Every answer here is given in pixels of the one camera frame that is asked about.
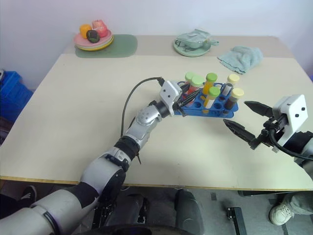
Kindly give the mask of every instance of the white sneaker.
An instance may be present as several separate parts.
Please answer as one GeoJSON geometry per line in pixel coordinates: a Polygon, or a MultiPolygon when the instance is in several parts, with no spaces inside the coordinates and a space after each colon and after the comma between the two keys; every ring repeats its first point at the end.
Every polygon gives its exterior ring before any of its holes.
{"type": "Polygon", "coordinates": [[[269,212],[269,220],[275,225],[283,225],[291,217],[294,217],[294,213],[284,202],[276,207],[273,207],[269,212]]]}

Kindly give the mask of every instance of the green placemat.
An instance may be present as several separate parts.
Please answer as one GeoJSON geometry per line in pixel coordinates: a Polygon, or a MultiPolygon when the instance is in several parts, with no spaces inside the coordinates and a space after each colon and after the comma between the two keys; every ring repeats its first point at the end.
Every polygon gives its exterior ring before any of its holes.
{"type": "Polygon", "coordinates": [[[119,58],[133,55],[137,50],[137,38],[130,34],[114,34],[111,45],[102,50],[85,51],[75,48],[81,58],[119,58]]]}

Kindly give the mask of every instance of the blue crate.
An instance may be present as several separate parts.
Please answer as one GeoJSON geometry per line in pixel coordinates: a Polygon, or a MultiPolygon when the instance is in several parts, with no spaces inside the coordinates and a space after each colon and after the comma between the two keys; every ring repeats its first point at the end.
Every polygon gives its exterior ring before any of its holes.
{"type": "Polygon", "coordinates": [[[20,80],[21,76],[17,72],[5,71],[0,82],[0,116],[12,122],[15,122],[33,95],[20,80]]]}
{"type": "MultiPolygon", "coordinates": [[[[216,84],[221,84],[223,87],[225,84],[223,83],[214,83],[214,85],[216,84]]],[[[204,109],[204,100],[201,99],[202,95],[202,89],[200,89],[199,94],[196,96],[194,103],[190,106],[184,106],[182,109],[185,111],[185,113],[187,115],[190,116],[202,116],[202,117],[215,117],[215,118],[231,118],[234,116],[234,112],[237,111],[238,108],[238,104],[236,103],[232,109],[225,109],[224,105],[227,101],[227,99],[230,97],[230,93],[228,95],[222,95],[220,94],[219,97],[217,97],[214,100],[214,103],[212,105],[212,107],[209,110],[209,112],[207,114],[204,114],[202,111],[204,109]]],[[[180,112],[176,111],[175,112],[176,115],[181,115],[180,112]]]]}

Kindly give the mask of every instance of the shoe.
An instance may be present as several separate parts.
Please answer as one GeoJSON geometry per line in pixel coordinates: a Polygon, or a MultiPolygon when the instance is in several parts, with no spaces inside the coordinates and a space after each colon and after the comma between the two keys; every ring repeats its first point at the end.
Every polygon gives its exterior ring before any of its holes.
{"type": "Polygon", "coordinates": [[[284,202],[276,207],[273,207],[269,212],[269,220],[275,225],[283,225],[291,217],[294,217],[294,213],[284,202]]]}
{"type": "Polygon", "coordinates": [[[27,186],[22,194],[22,197],[20,200],[22,199],[30,199],[32,201],[32,203],[34,203],[37,200],[37,191],[35,186],[27,186]]]}

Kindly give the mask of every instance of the light blue towel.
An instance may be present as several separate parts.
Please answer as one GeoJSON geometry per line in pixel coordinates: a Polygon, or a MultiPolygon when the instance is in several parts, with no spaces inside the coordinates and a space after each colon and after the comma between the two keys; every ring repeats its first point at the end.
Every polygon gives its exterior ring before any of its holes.
{"type": "Polygon", "coordinates": [[[263,54],[257,47],[236,46],[217,58],[230,70],[244,74],[262,61],[263,54]]]}

